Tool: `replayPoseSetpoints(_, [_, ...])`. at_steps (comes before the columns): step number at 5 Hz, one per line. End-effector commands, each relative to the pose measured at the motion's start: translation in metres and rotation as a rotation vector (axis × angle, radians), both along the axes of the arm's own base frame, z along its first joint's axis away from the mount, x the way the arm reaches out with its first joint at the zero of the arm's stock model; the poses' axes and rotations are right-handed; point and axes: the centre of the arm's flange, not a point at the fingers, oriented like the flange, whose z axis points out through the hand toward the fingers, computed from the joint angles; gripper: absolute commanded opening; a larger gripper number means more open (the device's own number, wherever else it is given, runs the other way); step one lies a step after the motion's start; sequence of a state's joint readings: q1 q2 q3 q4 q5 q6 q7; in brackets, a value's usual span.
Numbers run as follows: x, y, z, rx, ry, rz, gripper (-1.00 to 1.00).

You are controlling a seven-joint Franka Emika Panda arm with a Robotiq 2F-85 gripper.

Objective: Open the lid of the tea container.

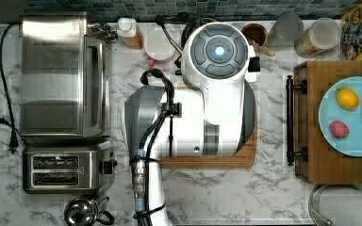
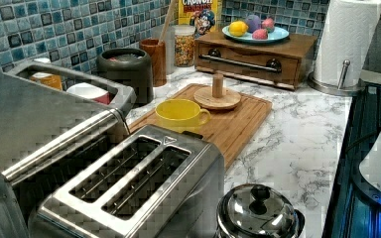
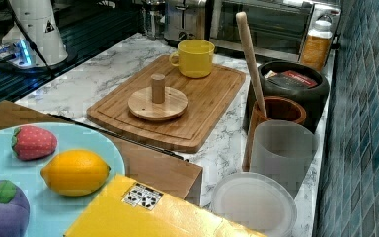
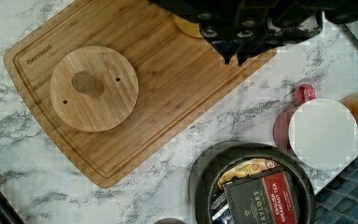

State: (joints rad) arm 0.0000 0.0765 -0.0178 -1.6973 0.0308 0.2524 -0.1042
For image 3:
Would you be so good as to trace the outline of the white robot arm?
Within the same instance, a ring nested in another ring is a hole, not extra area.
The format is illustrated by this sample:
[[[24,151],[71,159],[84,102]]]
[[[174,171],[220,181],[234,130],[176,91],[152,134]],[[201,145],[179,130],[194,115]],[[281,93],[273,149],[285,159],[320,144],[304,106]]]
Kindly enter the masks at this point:
[[[2,38],[16,57],[9,61],[23,70],[70,63],[76,51],[65,45],[57,27],[51,0],[7,0],[14,26]]]

